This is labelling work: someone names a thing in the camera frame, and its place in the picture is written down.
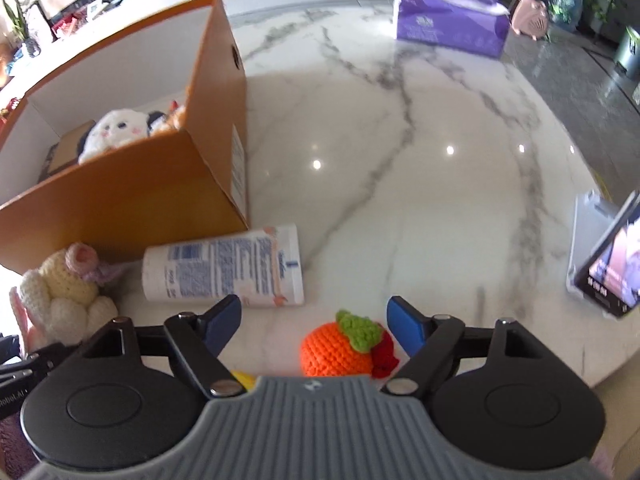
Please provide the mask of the orange crochet fruit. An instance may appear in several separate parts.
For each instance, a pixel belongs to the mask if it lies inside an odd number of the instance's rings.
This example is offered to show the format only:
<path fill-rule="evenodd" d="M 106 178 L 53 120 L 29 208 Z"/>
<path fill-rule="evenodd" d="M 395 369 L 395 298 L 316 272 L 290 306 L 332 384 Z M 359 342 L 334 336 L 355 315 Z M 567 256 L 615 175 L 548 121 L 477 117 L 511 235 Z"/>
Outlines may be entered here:
<path fill-rule="evenodd" d="M 390 332 L 375 321 L 339 310 L 334 321 L 310 332 L 299 349 L 306 377 L 390 377 L 399 365 Z"/>

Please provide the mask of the white crochet bunny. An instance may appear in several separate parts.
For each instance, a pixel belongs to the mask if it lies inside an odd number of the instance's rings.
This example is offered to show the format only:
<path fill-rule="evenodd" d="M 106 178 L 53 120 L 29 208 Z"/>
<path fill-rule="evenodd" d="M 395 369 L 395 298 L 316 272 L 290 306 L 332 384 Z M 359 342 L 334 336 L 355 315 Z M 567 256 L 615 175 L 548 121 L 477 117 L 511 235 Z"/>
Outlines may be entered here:
<path fill-rule="evenodd" d="M 80 344 L 116 318 L 116 304 L 103 289 L 124 271 L 122 264 L 102 260 L 91 246 L 75 243 L 25 272 L 9 292 L 24 352 Z"/>

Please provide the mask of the dark photo card box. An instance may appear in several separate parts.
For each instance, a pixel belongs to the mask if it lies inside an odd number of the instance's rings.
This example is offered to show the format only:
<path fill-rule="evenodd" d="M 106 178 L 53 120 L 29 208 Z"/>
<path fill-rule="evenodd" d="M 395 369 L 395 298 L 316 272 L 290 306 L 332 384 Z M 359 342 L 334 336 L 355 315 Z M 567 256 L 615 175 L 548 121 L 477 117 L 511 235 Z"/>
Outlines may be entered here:
<path fill-rule="evenodd" d="M 58 144 L 54 144 L 49 148 L 49 151 L 47 152 L 47 156 L 44 159 L 44 162 L 40 170 L 40 174 L 38 177 L 39 182 L 47 180 L 47 178 L 50 177 L 50 167 L 52 164 L 52 160 L 54 159 L 54 155 L 57 148 L 58 148 Z"/>

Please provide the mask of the tan cardboard box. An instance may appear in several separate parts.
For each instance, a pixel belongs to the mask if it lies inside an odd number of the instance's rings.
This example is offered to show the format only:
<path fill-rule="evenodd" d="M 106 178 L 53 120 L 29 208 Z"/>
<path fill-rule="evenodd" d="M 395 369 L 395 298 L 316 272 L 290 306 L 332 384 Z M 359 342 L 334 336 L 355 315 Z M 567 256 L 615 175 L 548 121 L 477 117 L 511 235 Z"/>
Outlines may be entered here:
<path fill-rule="evenodd" d="M 89 120 L 62 136 L 53 152 L 53 158 L 49 165 L 49 174 L 56 174 L 76 164 L 82 151 L 82 148 L 78 148 L 78 145 L 95 124 L 94 120 Z"/>

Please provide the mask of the white panda plush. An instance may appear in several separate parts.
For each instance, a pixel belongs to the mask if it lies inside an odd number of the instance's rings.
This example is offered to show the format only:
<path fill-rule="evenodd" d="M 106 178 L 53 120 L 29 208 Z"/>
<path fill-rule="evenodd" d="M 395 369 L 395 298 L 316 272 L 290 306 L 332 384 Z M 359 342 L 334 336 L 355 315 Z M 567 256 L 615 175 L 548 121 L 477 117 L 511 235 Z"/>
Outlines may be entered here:
<path fill-rule="evenodd" d="M 146 138 L 149 133 L 148 114 L 129 108 L 112 110 L 96 122 L 82 138 L 78 148 L 78 162 L 88 162 L 108 151 Z"/>

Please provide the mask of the yellow tape measure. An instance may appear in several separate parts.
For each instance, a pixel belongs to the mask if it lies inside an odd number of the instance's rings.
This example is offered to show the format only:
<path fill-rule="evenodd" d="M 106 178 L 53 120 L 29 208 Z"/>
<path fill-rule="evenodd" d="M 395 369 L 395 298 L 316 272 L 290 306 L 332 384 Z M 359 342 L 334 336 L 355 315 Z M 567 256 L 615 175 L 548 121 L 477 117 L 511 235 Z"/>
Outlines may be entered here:
<path fill-rule="evenodd" d="M 232 370 L 231 374 L 233 375 L 235 380 L 243 386 L 243 388 L 246 391 L 252 391 L 255 388 L 256 382 L 257 382 L 256 376 L 241 372 L 240 370 Z"/>

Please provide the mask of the white lotion tube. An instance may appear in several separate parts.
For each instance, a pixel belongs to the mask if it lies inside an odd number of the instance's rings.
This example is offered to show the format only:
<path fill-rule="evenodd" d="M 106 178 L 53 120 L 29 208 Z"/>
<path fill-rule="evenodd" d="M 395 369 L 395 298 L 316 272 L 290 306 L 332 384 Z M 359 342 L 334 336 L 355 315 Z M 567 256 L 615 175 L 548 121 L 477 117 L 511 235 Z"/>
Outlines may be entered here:
<path fill-rule="evenodd" d="M 228 295 L 256 308 L 305 302 L 294 224 L 149 248 L 142 260 L 145 298 L 203 302 Z"/>

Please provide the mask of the orange cardboard box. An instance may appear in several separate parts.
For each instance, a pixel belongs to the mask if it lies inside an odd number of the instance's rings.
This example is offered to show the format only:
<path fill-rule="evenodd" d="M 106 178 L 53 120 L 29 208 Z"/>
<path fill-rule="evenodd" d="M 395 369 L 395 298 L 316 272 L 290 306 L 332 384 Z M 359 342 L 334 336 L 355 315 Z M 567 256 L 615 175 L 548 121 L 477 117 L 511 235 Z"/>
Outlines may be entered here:
<path fill-rule="evenodd" d="M 99 41 L 45 76 L 1 130 L 1 263 L 24 273 L 75 242 L 111 262 L 243 231 L 246 78 L 222 0 L 192 0 Z M 53 144 L 111 110 L 184 97 L 175 132 L 41 171 Z"/>

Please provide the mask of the phone on stand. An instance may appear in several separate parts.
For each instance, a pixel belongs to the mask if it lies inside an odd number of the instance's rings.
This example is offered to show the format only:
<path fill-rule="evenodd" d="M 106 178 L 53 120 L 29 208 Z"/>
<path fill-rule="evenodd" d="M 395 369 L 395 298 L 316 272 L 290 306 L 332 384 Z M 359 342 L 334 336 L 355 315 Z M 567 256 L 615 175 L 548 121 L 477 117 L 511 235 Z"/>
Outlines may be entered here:
<path fill-rule="evenodd" d="M 566 287 L 611 318 L 623 318 L 638 309 L 637 191 L 621 207 L 594 191 L 576 197 Z"/>

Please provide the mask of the purple tissue pack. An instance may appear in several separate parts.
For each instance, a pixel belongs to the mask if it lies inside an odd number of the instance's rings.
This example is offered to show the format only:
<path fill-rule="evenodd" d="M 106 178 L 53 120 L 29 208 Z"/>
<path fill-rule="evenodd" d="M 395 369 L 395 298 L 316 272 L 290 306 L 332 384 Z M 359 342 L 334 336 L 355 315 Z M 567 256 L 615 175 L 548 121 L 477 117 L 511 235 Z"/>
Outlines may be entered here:
<path fill-rule="evenodd" d="M 394 0 L 396 38 L 500 58 L 509 10 L 499 0 Z"/>

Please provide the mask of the pink small heater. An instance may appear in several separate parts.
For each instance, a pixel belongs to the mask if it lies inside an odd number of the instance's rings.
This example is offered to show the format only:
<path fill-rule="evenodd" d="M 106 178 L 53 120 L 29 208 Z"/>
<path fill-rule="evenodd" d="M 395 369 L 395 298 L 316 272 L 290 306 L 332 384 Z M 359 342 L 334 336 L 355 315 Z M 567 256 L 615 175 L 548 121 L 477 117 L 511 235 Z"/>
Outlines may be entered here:
<path fill-rule="evenodd" d="M 549 18 L 547 6 L 540 0 L 512 0 L 510 25 L 515 35 L 526 36 L 535 41 L 547 36 Z"/>

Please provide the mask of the potted green plant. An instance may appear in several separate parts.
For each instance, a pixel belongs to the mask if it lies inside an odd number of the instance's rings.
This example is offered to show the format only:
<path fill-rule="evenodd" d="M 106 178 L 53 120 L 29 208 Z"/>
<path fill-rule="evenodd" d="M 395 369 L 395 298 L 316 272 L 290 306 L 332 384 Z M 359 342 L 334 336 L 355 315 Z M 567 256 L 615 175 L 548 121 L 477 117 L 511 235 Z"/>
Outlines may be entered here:
<path fill-rule="evenodd" d="M 15 35 L 22 42 L 22 47 L 26 50 L 26 53 L 30 58 L 36 58 L 40 55 L 41 49 L 37 40 L 32 36 L 29 31 L 28 24 L 23 12 L 23 5 L 20 0 L 14 0 L 14 6 L 10 6 L 6 0 L 2 0 L 6 15 L 12 22 Z"/>

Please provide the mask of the water bottle jug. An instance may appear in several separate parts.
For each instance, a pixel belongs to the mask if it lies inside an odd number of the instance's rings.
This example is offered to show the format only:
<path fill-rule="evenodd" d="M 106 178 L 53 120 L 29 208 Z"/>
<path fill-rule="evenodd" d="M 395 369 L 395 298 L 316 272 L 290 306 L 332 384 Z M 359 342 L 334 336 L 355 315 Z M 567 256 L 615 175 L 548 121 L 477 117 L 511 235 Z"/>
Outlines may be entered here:
<path fill-rule="evenodd" d="M 582 16 L 584 0 L 548 0 L 548 18 L 552 25 L 574 32 Z"/>

